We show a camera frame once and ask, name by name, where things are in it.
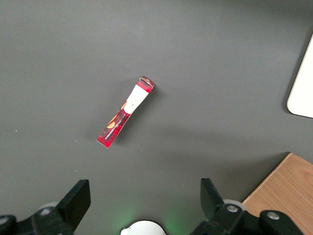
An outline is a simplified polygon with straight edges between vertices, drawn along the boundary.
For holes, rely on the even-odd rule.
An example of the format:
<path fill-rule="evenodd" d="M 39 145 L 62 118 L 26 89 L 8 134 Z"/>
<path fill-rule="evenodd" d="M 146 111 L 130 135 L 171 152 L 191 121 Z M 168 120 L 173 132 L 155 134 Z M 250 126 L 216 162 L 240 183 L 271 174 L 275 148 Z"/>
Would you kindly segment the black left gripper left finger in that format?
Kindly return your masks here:
<path fill-rule="evenodd" d="M 39 209 L 17 221 L 14 215 L 0 216 L 2 235 L 73 235 L 91 204 L 89 180 L 79 180 L 56 206 Z"/>

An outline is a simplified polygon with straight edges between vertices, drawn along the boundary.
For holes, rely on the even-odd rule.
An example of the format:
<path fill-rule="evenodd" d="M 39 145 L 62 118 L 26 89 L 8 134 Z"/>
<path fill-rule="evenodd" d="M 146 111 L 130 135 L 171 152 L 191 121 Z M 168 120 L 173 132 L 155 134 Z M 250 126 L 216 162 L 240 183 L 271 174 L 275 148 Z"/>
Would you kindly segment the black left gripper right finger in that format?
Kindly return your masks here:
<path fill-rule="evenodd" d="M 201 208 L 206 221 L 193 235 L 302 235 L 286 214 L 264 210 L 258 217 L 234 203 L 225 203 L 209 178 L 201 179 Z"/>

